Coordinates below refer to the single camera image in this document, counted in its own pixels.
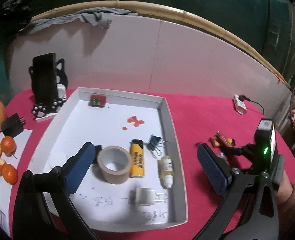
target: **paw print design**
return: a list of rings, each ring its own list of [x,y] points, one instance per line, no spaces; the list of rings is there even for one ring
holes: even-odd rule
[[[46,116],[47,109],[45,105],[43,105],[42,103],[39,103],[33,106],[33,109],[31,112],[32,114],[34,114],[35,118],[40,118],[40,117]]]
[[[49,107],[50,113],[58,113],[61,107],[63,106],[64,101],[59,98],[58,100],[54,99],[52,104]]]

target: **table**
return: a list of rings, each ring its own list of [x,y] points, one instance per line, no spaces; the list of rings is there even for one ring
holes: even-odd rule
[[[73,90],[67,90],[69,97]],[[201,165],[197,159],[197,149],[195,143],[208,142],[210,137],[220,130],[226,137],[234,138],[236,147],[244,146],[246,143],[253,143],[254,132],[263,114],[250,102],[245,102],[247,113],[240,115],[234,110],[233,101],[230,98],[209,98],[189,95],[174,94],[153,94],[165,97],[170,112],[172,114],[178,143],[182,156],[184,176],[186,181],[188,197],[189,220],[181,226],[159,229],[145,232],[119,233],[118,239],[180,239],[190,240],[203,227],[210,216],[213,214],[221,197],[215,194],[209,180],[207,179]],[[32,130],[20,162],[18,164],[18,175],[21,179],[26,171],[31,157],[43,133],[50,124],[51,120],[37,123],[33,120],[34,116],[31,109],[34,104],[34,95],[31,90],[25,90],[17,94],[6,107],[8,116],[18,113],[24,116],[25,129]],[[277,133],[277,145],[280,154],[285,156],[285,170],[289,179],[295,184],[295,158],[282,137]],[[250,162],[243,156],[235,157],[230,160],[231,167],[246,168]],[[15,184],[11,190],[9,203],[9,224],[12,232],[12,218],[15,198],[19,183]],[[230,231],[235,227],[240,217],[237,211],[227,227]],[[100,232],[95,233],[103,239],[113,239],[116,233]]]

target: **black cable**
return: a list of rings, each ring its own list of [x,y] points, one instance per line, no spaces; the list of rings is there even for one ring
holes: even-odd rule
[[[252,103],[256,103],[256,104],[258,104],[259,106],[261,106],[261,104],[259,104],[258,102],[255,102],[255,101],[253,101],[253,100],[250,100],[250,102],[252,102]]]
[[[253,101],[253,100],[251,100],[251,99],[249,99],[247,96],[245,96],[245,95],[240,95],[240,96],[238,96],[238,99],[240,100],[240,101],[244,101],[244,100],[246,100],[246,101],[249,101],[249,102],[252,102],[252,103],[256,103],[256,104],[258,104],[259,106],[261,106],[262,107],[262,110],[263,110],[263,114],[264,114],[264,107],[260,104],[260,103],[258,103],[258,102],[256,102],[256,101]]]

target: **smartphone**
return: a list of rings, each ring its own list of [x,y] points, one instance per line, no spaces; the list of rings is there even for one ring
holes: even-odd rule
[[[31,69],[32,91],[35,103],[49,105],[58,99],[56,84],[56,55],[48,53],[33,58]]]

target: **tangerine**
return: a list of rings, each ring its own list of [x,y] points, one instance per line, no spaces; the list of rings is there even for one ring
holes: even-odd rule
[[[11,136],[5,136],[1,141],[1,149],[6,155],[10,155],[16,149],[16,143]]]
[[[2,176],[4,180],[11,185],[14,185],[17,182],[17,170],[11,164],[3,165]]]

